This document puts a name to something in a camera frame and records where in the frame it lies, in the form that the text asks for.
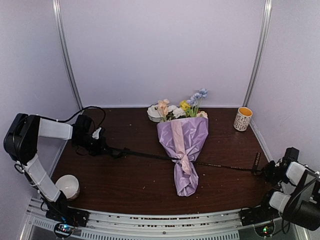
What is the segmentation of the peach flower stem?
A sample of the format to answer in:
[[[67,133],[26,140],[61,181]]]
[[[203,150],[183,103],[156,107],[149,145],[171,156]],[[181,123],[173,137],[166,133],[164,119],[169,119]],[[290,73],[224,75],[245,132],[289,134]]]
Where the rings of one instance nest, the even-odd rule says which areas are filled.
[[[170,101],[168,99],[163,99],[158,101],[157,111],[164,122],[167,120],[167,115],[169,114],[169,109],[168,109],[169,103]]]

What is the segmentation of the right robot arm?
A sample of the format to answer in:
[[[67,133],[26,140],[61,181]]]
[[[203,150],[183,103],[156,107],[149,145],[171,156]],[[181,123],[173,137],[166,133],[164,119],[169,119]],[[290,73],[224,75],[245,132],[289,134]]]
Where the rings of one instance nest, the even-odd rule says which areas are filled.
[[[291,184],[292,193],[271,189],[256,210],[259,220],[266,221],[274,213],[284,221],[310,231],[320,227],[320,173],[298,161],[300,151],[294,147],[286,149],[278,161],[270,161],[262,168],[262,177],[273,186]]]

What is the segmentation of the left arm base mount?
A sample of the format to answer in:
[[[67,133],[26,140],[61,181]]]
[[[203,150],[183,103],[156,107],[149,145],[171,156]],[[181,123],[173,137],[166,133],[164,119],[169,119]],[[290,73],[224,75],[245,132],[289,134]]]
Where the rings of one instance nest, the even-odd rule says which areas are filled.
[[[74,227],[86,227],[90,213],[86,210],[68,208],[67,214],[61,214],[50,209],[46,212],[45,216],[48,219],[66,223]]]

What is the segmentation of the blue flower stem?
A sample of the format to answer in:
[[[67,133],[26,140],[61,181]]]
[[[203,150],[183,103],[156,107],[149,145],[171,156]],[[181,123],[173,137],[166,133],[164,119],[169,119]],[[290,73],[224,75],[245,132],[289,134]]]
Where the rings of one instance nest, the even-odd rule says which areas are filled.
[[[186,101],[186,103],[190,106],[188,109],[190,117],[196,117],[200,108],[201,101],[202,99],[205,99],[207,95],[208,90],[205,88],[201,88]]]

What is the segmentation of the scalloped white bowl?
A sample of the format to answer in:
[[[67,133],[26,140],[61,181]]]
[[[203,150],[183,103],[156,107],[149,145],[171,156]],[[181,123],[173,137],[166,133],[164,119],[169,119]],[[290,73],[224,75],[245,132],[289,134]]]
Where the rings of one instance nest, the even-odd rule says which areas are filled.
[[[162,117],[158,111],[158,106],[158,104],[153,104],[147,109],[148,118],[154,123],[160,123],[162,120]]]

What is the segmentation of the pink wrapping paper sheet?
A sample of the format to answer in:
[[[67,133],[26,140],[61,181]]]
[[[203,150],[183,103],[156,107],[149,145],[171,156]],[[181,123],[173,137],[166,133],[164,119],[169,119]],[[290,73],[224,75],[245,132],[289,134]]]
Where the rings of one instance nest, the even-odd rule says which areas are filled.
[[[205,117],[174,119],[157,124],[157,136],[174,163],[174,184],[179,197],[193,195],[199,184],[196,162],[209,135]]]

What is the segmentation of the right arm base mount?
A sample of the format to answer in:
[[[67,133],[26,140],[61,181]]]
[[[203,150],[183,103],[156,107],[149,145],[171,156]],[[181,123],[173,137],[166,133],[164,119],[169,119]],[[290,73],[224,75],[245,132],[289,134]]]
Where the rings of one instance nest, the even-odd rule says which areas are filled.
[[[242,226],[256,225],[271,221],[280,217],[277,210],[273,208],[263,208],[261,206],[242,209],[239,212]]]

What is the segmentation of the patterned mug orange inside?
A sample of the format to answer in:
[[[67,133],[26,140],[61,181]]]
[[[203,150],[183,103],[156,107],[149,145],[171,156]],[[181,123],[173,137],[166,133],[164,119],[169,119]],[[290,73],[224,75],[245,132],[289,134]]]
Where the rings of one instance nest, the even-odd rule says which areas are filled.
[[[252,116],[253,112],[249,108],[244,106],[239,107],[234,119],[233,127],[239,132],[246,131]]]

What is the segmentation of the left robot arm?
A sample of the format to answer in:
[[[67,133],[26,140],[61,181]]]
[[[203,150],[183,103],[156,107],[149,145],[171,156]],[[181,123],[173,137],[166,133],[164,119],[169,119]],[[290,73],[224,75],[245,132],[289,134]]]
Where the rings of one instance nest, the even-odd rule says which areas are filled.
[[[75,123],[68,124],[40,115],[18,113],[4,137],[3,147],[12,160],[22,167],[32,186],[47,201],[55,203],[62,193],[39,160],[38,140],[42,137],[71,141],[73,146],[84,148],[91,156],[111,153],[104,137],[105,129],[98,126],[93,133],[89,133],[92,124],[93,120],[83,114],[77,116]]]

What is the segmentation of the black printed ribbon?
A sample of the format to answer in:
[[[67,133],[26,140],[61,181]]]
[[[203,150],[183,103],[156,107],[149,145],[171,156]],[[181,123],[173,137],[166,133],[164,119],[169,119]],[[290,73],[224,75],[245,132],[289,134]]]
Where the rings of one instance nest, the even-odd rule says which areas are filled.
[[[137,152],[137,151],[131,151],[128,148],[120,149],[115,147],[107,147],[103,149],[107,155],[110,155],[114,159],[118,159],[121,157],[124,157],[126,155],[132,155],[142,158],[149,158],[149,159],[157,159],[157,160],[179,160],[175,157],[169,157],[169,156],[163,156],[163,155],[155,155],[155,154],[149,154],[149,153],[143,153],[143,152]],[[195,162],[196,165],[201,166],[207,166],[207,167],[214,167],[214,168],[223,168],[223,169],[231,169],[236,171],[242,171],[242,172],[250,172],[254,175],[261,174],[263,171],[254,169],[254,168],[243,168],[243,167],[237,167],[237,166],[226,166],[221,164],[213,164],[213,163],[206,163],[206,162]]]

